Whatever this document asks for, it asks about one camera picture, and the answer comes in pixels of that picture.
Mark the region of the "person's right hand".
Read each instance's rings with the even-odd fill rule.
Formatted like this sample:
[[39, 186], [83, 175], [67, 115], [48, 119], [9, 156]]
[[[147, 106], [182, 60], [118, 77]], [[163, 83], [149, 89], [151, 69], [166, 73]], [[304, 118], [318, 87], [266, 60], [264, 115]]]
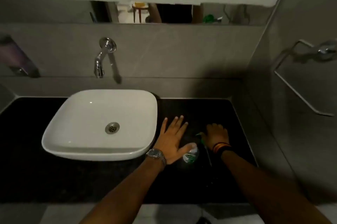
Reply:
[[226, 136], [208, 136], [206, 131], [206, 133], [202, 134], [202, 141], [210, 150], [212, 150], [213, 146], [219, 142], [226, 142], [230, 144], [227, 130]]

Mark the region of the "person's left hand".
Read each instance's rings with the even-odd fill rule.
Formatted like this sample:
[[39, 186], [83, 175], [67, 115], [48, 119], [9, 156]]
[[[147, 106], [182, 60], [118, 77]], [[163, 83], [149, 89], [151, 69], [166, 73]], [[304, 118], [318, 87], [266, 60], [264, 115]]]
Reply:
[[[163, 152], [166, 158], [166, 165], [171, 165], [180, 158], [183, 157], [183, 146], [180, 147], [180, 141], [183, 136], [175, 136], [175, 123], [177, 118], [175, 117], [172, 122], [166, 128], [166, 134], [161, 137], [161, 130], [157, 141], [154, 144], [154, 149], [159, 149]], [[184, 133], [188, 127], [188, 122], [184, 123]]]

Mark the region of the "clear spray bottle green nozzle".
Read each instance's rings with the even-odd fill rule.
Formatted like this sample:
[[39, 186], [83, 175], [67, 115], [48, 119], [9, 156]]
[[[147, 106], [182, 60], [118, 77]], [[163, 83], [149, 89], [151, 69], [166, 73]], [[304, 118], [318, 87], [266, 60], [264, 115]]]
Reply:
[[200, 162], [203, 163], [204, 161], [208, 161], [207, 148], [204, 145], [202, 134], [203, 132], [199, 132], [183, 137], [181, 143], [182, 146], [185, 146], [189, 143], [196, 144], [196, 147], [183, 155], [181, 160], [183, 166], [193, 166], [195, 164], [200, 164]]

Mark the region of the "person's left forearm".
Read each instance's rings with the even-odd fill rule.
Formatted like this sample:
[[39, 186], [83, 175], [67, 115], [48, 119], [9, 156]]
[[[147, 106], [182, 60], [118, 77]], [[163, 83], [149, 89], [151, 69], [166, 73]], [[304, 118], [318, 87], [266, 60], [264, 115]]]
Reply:
[[150, 186], [163, 167], [160, 159], [146, 157], [141, 165], [96, 204], [79, 224], [132, 224]]

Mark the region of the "person's right forearm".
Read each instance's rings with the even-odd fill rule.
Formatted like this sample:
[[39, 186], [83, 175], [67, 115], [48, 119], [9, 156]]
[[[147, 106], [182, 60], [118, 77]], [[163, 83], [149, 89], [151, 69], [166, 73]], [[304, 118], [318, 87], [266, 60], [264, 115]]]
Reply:
[[221, 155], [265, 224], [332, 224], [305, 196], [233, 151]]

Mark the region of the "orange and black wristbands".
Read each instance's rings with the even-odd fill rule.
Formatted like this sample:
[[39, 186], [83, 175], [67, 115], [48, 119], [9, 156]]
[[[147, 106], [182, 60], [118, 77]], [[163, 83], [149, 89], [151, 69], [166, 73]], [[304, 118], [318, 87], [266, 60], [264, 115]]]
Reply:
[[221, 157], [225, 151], [234, 151], [229, 143], [219, 142], [213, 146], [213, 153], [218, 157]]

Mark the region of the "silver wristwatch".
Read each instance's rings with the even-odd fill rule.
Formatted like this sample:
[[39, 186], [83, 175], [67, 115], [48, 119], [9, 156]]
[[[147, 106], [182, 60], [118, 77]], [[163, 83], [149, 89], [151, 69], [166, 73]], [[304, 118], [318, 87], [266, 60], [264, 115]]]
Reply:
[[162, 163], [162, 167], [166, 167], [166, 158], [163, 154], [163, 152], [159, 149], [150, 149], [146, 156], [155, 160], [159, 160]]

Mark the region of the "chrome sink drain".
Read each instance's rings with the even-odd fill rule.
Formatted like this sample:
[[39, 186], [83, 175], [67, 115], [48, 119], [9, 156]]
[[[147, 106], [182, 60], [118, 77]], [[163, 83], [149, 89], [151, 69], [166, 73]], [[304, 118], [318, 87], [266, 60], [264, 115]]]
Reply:
[[117, 122], [108, 123], [105, 127], [105, 132], [107, 134], [115, 134], [119, 131], [120, 125]]

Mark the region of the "white ceramic sink basin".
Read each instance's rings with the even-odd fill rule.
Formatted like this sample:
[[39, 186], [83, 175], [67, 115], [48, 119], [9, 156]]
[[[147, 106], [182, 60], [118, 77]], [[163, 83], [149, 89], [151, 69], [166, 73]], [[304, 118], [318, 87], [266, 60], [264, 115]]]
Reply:
[[[157, 99], [144, 90], [84, 90], [58, 109], [41, 145], [55, 156], [82, 161], [124, 161], [145, 154], [153, 144]], [[107, 134], [108, 123], [120, 129]]]

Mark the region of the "chrome wall faucet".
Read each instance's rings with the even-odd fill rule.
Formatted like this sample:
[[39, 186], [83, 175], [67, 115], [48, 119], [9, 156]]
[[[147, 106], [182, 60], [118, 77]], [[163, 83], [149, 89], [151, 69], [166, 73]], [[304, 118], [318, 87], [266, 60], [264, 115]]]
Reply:
[[117, 49], [116, 43], [114, 40], [108, 37], [103, 37], [99, 40], [100, 52], [95, 57], [94, 60], [94, 74], [96, 78], [104, 77], [104, 69], [102, 61], [104, 60], [107, 54], [114, 53]]

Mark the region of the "wall mirror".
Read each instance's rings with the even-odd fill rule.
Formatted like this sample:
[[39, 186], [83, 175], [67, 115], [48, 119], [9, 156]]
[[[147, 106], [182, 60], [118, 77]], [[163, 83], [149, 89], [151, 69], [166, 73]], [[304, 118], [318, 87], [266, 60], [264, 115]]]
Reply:
[[94, 23], [121, 24], [210, 24], [225, 26], [262, 26], [274, 6], [201, 3], [162, 4], [147, 2], [91, 1], [89, 12]]

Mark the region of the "wall soap dispenser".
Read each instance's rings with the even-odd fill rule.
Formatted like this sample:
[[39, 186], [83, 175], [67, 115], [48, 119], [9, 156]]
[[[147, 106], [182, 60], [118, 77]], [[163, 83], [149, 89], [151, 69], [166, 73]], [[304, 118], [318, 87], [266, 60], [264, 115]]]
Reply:
[[16, 76], [40, 77], [37, 66], [9, 35], [0, 36], [0, 63], [6, 65]]

